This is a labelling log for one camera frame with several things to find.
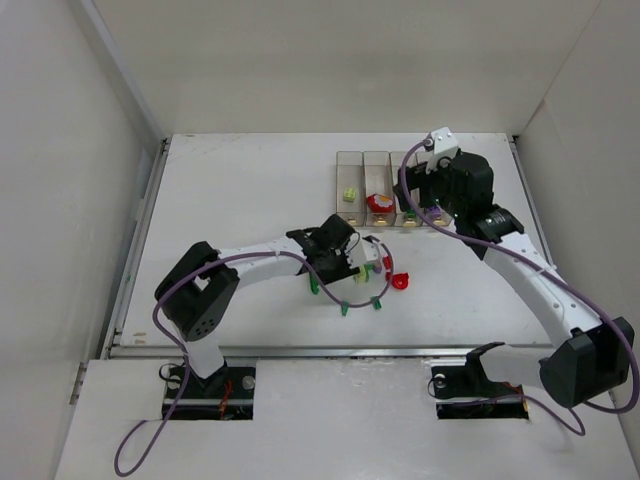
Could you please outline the red flower lego piece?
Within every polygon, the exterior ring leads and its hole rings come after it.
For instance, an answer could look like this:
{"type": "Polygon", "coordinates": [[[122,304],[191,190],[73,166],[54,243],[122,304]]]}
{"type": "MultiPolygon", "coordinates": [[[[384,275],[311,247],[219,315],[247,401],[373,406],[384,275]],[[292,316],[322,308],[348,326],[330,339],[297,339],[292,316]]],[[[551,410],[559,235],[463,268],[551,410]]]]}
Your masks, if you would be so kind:
{"type": "Polygon", "coordinates": [[[369,210],[375,214],[387,214],[394,211],[394,200],[386,195],[372,194],[366,198],[369,210]]]}

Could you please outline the purple lego piece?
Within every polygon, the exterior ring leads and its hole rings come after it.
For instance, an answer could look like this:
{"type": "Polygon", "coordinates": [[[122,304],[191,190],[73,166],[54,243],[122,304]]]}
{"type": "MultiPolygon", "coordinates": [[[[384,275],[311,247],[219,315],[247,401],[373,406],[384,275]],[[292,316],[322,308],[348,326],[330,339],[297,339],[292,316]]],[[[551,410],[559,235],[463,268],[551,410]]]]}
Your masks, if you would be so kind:
{"type": "Polygon", "coordinates": [[[441,217],[442,217],[442,211],[441,211],[441,209],[440,209],[438,206],[436,206],[436,205],[433,205],[433,206],[427,207],[427,208],[426,208],[426,213],[427,213],[427,216],[428,216],[432,221],[435,221],[436,219],[439,219],[439,218],[441,218],[441,217]]]}

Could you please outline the lime green lego brick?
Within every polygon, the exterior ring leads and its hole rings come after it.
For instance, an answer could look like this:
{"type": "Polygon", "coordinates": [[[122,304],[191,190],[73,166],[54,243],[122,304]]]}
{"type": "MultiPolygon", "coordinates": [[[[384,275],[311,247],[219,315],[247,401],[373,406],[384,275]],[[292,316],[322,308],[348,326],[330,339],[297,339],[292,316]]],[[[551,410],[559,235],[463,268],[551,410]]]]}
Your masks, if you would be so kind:
{"type": "Polygon", "coordinates": [[[347,203],[354,203],[357,199],[357,190],[353,187],[343,191],[342,200],[347,203]]]}

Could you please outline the green yellow lego assembly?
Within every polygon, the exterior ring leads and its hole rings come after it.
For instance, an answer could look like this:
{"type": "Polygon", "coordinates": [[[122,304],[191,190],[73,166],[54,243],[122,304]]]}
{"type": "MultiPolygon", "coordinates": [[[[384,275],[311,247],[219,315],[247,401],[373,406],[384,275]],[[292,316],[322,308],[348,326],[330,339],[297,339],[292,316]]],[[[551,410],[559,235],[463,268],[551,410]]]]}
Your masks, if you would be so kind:
{"type": "Polygon", "coordinates": [[[317,278],[313,273],[309,274],[309,285],[310,285],[310,291],[313,295],[318,295],[319,294],[319,283],[317,282],[317,278]]]}

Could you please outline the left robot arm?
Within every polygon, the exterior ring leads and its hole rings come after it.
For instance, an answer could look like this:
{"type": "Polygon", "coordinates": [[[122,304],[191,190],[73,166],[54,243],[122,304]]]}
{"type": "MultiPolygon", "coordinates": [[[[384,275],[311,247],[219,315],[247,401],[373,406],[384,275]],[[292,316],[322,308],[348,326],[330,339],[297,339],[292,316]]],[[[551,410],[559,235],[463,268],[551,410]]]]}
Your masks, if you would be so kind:
{"type": "Polygon", "coordinates": [[[237,290],[276,277],[307,274],[327,286],[366,273],[381,259],[375,239],[333,214],[321,226],[295,229],[267,243],[215,249],[193,244],[154,292],[180,335],[191,374],[203,388],[223,381],[226,361],[213,337],[237,290]]]}

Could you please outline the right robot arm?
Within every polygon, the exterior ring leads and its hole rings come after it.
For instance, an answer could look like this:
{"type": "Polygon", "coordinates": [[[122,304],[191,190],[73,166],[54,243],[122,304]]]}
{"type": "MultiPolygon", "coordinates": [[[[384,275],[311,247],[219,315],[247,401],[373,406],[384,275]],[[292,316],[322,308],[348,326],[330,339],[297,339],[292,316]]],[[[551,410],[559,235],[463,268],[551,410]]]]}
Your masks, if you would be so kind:
{"type": "Polygon", "coordinates": [[[594,398],[624,383],[631,394],[610,413],[631,411],[639,402],[639,363],[634,329],[612,318],[565,282],[535,249],[523,224],[494,200],[488,161],[454,148],[425,162],[405,153],[394,194],[404,211],[425,218],[438,207],[453,218],[439,233],[463,242],[501,276],[533,313],[553,348],[536,357],[527,349],[494,341],[467,353],[461,365],[438,369],[445,385],[440,399],[496,396],[510,384],[543,389],[559,406],[595,408],[594,398]]]}

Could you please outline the clear bin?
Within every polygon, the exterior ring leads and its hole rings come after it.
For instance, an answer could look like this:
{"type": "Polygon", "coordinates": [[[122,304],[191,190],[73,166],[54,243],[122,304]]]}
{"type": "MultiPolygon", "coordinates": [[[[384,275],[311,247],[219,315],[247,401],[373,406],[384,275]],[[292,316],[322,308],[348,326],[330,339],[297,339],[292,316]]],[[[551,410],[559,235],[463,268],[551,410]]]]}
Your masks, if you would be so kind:
{"type": "Polygon", "coordinates": [[[351,226],[365,225],[364,161],[361,151],[336,153],[335,213],[351,226]]]}
{"type": "MultiPolygon", "coordinates": [[[[426,163],[428,158],[428,153],[425,151],[417,153],[418,163],[426,163]]],[[[436,202],[425,208],[425,214],[437,226],[449,227],[452,223],[452,217],[436,202]]]]}
{"type": "Polygon", "coordinates": [[[404,159],[404,156],[405,156],[404,151],[390,152],[392,187],[393,187],[393,193],[395,197],[395,211],[396,211],[396,218],[395,218],[394,225],[396,227],[403,227],[403,228],[421,227],[423,222],[415,214],[413,210],[404,211],[401,208],[401,202],[399,197],[400,189],[397,188],[397,185],[399,184],[398,170],[401,167],[401,163],[404,159]]]}
{"type": "Polygon", "coordinates": [[[365,207],[367,227],[389,227],[392,226],[395,217],[395,200],[392,187],[390,154],[383,151],[365,151],[363,153],[364,179],[365,179],[365,207]],[[387,214],[372,213],[367,204],[366,198],[372,194],[382,194],[394,200],[394,211],[387,214]]]}

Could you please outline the green purple yellow lego cluster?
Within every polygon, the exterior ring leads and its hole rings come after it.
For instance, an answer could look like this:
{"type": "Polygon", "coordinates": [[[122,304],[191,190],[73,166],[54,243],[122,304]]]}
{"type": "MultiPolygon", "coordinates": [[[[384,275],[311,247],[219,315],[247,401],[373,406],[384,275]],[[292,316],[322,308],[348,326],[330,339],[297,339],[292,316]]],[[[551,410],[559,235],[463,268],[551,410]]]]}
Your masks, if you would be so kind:
{"type": "Polygon", "coordinates": [[[382,273],[382,264],[379,262],[368,263],[358,267],[357,272],[353,275],[353,280],[357,284],[368,283],[373,274],[382,273]]]}

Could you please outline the red round lego piece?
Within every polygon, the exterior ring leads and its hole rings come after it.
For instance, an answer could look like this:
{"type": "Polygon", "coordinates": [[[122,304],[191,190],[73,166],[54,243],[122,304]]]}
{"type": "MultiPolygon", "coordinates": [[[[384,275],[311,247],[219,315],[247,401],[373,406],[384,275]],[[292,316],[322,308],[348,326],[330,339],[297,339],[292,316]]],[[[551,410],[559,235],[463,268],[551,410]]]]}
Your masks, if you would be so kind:
{"type": "Polygon", "coordinates": [[[410,276],[407,272],[395,273],[390,276],[391,286],[396,290],[406,290],[410,284],[410,276]]]}

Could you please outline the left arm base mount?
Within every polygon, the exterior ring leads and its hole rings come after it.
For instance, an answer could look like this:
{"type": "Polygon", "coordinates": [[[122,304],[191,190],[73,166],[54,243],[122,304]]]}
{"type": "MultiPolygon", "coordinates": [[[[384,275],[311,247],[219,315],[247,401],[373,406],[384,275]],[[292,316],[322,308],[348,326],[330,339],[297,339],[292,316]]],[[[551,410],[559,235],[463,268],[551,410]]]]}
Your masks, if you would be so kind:
{"type": "Polygon", "coordinates": [[[206,391],[191,374],[170,420],[245,421],[254,414],[256,366],[229,366],[206,391]]]}

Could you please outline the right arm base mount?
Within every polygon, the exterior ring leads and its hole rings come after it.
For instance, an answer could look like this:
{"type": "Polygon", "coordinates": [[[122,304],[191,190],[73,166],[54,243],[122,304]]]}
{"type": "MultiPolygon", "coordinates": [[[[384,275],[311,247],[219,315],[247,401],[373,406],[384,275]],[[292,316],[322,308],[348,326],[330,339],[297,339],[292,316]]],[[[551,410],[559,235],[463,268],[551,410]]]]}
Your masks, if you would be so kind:
{"type": "Polygon", "coordinates": [[[523,389],[494,382],[466,365],[432,365],[428,393],[439,420],[528,420],[523,389]]]}

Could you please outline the aluminium rail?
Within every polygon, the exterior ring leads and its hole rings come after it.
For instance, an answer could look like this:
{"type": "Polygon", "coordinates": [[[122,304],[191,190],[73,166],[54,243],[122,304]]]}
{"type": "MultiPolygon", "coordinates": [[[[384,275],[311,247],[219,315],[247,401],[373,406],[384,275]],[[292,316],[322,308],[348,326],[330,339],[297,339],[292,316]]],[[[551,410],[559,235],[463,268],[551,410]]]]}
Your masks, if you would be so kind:
{"type": "MultiPolygon", "coordinates": [[[[475,346],[462,347],[257,347],[229,346],[221,347],[221,353],[230,358],[411,358],[411,357],[463,357],[475,346]]],[[[112,346],[105,351],[103,359],[136,359],[136,358],[174,358],[181,351],[177,347],[146,346],[123,347],[112,346]]]]}

